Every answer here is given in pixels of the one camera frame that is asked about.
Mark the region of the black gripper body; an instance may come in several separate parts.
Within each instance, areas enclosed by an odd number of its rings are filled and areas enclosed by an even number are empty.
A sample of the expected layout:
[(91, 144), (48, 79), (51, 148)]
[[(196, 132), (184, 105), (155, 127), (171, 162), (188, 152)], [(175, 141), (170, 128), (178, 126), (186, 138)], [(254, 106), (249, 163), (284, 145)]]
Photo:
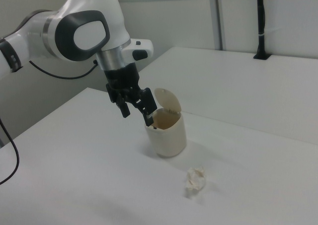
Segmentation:
[(106, 88), (112, 103), (118, 101), (118, 97), (125, 102), (134, 103), (139, 100), (140, 87), (139, 74), (135, 63), (130, 63), (118, 70), (104, 71), (108, 83)]

